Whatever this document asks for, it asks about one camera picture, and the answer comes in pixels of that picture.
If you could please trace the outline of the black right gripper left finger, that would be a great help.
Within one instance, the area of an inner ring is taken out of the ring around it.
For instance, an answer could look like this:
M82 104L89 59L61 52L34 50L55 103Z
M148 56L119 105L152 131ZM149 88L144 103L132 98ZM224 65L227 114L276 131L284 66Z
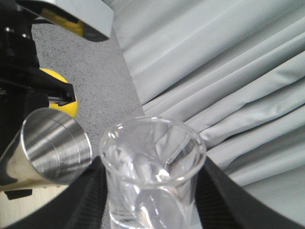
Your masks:
M107 199L105 168L96 157L63 192L8 229L99 229Z

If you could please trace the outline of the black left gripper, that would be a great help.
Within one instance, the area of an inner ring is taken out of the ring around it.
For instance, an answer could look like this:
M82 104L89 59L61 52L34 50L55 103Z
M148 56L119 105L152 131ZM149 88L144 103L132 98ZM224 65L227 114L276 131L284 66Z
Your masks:
M59 73L39 66L32 24L37 17L14 0L0 2L0 155L5 154L24 119L34 110L52 103L74 102L74 89ZM6 64L29 65L26 85L36 92L7 93L12 80L5 82Z

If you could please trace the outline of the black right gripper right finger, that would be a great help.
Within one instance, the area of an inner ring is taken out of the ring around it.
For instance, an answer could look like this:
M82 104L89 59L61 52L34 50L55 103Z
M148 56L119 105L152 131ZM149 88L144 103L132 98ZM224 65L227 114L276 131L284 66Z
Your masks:
M195 203L204 229L302 229L233 182L210 158L198 173Z

